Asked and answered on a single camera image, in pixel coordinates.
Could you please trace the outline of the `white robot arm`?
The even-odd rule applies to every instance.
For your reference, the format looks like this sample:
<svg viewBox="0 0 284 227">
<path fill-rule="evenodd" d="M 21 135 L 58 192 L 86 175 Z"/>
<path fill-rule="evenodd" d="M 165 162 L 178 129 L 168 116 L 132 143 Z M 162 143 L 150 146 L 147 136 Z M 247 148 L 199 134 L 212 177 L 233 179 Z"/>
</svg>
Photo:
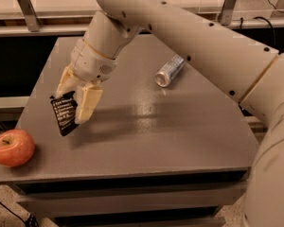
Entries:
<svg viewBox="0 0 284 227">
<path fill-rule="evenodd" d="M 73 92 L 76 121 L 93 113 L 116 58 L 146 29 L 262 120 L 268 131 L 247 184 L 242 227 L 284 227 L 284 53 L 165 0 L 97 0 L 84 37 L 62 73 L 57 96 Z"/>
</svg>

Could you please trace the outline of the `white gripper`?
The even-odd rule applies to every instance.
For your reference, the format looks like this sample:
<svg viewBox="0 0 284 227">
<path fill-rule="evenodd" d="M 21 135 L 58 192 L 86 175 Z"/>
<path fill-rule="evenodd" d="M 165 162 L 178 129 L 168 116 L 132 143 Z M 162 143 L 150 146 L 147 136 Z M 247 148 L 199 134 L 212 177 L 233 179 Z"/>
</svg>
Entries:
<svg viewBox="0 0 284 227">
<path fill-rule="evenodd" d="M 64 68 L 55 94 L 56 97 L 61 97 L 76 92 L 76 124 L 90 119 L 103 93 L 100 85 L 91 82 L 81 85 L 82 81 L 105 81 L 115 68 L 115 60 L 101 56 L 85 40 L 77 40 L 71 53 L 71 63 Z"/>
</svg>

